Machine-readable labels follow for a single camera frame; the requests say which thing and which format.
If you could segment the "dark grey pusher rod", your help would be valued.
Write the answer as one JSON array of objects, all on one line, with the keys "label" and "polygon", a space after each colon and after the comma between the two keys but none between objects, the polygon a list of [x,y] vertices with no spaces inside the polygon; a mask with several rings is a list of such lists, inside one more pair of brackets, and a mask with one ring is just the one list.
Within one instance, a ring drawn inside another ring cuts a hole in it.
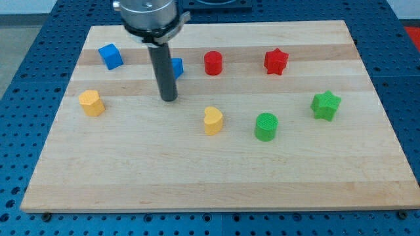
[{"label": "dark grey pusher rod", "polygon": [[161,99],[165,102],[176,100],[178,92],[169,45],[165,43],[159,47],[149,47],[148,52]]}]

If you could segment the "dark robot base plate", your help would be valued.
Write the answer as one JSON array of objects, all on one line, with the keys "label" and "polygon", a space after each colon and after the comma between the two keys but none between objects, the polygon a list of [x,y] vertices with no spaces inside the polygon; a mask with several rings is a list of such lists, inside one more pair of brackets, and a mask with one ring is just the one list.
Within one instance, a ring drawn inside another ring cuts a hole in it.
[{"label": "dark robot base plate", "polygon": [[178,0],[184,10],[251,9],[253,0]]}]

